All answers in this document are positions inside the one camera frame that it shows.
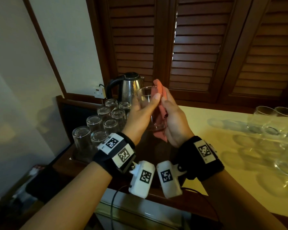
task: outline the person's right hand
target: person's right hand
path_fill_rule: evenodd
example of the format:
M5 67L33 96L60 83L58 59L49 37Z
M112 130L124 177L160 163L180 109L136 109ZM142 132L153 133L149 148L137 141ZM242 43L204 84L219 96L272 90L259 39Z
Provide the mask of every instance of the person's right hand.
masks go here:
M173 96L167 88L165 88L167 99L162 97L161 101L168 113L167 128L165 129L165 135L171 145L174 147L180 147L184 142L194 136L191 131L187 118L184 112L176 104Z

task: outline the kettle lid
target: kettle lid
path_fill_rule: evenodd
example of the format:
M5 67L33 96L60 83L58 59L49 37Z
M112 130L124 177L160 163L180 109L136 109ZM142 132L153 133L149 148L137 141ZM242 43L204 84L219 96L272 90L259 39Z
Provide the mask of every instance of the kettle lid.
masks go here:
M128 73L124 73L125 76L125 80L128 81L135 81L140 79L140 75L136 72L128 72Z

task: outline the forearm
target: forearm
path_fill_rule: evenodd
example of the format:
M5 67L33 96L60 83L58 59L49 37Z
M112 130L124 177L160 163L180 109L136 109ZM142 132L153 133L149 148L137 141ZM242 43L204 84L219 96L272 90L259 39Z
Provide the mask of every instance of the forearm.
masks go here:
M84 229L111 179L100 165L90 163L21 229Z
M226 229L286 229L226 170L202 184Z

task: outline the white wall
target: white wall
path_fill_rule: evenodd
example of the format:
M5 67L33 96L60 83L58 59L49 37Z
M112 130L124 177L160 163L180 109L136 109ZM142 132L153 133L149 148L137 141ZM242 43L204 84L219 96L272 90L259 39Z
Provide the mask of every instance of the white wall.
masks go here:
M39 26L70 93L93 95L104 84L85 0L30 0Z
M60 87L22 0L0 0L0 196L69 145Z

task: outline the person's right forearm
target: person's right forearm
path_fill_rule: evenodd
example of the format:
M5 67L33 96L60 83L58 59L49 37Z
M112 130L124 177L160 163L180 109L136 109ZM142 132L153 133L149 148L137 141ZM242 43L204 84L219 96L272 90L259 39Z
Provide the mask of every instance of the person's right forearm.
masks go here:
M202 184L226 229L286 229L226 170Z

